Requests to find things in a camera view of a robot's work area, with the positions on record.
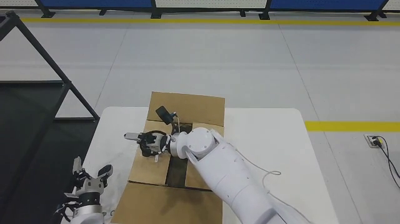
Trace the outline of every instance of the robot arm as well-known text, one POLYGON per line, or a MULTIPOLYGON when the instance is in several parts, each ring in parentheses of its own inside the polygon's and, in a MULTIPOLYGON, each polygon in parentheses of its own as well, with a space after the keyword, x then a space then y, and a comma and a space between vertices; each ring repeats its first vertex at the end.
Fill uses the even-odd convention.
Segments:
POLYGON ((171 155, 188 158, 215 194, 243 224, 264 224, 279 215, 285 223, 309 223, 291 206, 256 183, 242 156, 215 130, 196 128, 171 138, 171 155))

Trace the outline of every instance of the cardboard box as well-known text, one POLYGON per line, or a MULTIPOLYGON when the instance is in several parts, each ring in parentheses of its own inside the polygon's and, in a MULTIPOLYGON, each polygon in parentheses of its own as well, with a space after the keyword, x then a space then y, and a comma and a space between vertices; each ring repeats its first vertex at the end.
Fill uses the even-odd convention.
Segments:
MULTIPOLYGON (((153 92, 144 132, 171 133, 156 114, 164 106, 179 116, 181 128, 205 127, 224 134, 225 99, 192 94, 153 92)), ((169 153, 143 157, 137 149, 128 183, 113 223, 222 223, 222 201, 188 160, 169 153)))

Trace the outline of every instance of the yellow floor line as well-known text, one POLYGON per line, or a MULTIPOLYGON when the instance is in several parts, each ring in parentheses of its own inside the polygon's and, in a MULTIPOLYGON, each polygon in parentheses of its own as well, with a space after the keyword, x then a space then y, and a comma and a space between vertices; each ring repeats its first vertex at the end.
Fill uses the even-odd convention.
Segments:
POLYGON ((280 24, 310 26, 400 26, 400 21, 305 21, 249 19, 112 19, 112 18, 22 18, 25 23, 211 23, 211 24, 280 24))
POLYGON ((310 132, 400 132, 400 122, 385 121, 306 121, 310 132))

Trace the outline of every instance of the gray floor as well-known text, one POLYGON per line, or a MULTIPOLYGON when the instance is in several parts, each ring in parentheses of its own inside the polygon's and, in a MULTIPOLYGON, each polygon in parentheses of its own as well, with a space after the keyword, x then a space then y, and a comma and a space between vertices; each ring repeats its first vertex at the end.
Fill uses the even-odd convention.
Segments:
MULTIPOLYGON (((85 18, 82 12, 57 13, 85 18)), ((109 18, 148 14, 107 13, 109 18)), ((192 18, 196 15, 163 15, 192 18)), ((204 15, 203 18, 235 15, 204 15)), ((255 19, 249 15, 246 19, 255 19)), ((272 19, 364 20, 275 14, 272 19)), ((400 21, 391 16, 389 20, 400 21)), ((98 113, 147 106, 151 91, 226 98, 227 107, 297 108, 307 121, 400 121, 400 28, 238 24, 49 24, 29 29, 98 113)), ((0 79, 56 79, 16 30, 0 79)), ((73 95, 59 116, 86 116, 73 95)), ((364 133, 309 133, 341 223, 399 223, 400 190, 364 133)), ((378 133, 400 167, 400 135, 378 133)))

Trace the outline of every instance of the box flap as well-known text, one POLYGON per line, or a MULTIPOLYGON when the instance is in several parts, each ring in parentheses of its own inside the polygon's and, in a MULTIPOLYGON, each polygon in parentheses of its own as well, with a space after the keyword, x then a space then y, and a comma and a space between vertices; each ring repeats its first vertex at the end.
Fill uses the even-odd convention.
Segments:
POLYGON ((160 121, 156 113, 160 106, 164 106, 170 113, 176 112, 183 123, 198 122, 224 126, 224 98, 152 92, 147 120, 160 121))
POLYGON ((113 223, 221 224, 223 203, 211 191, 128 183, 113 223))

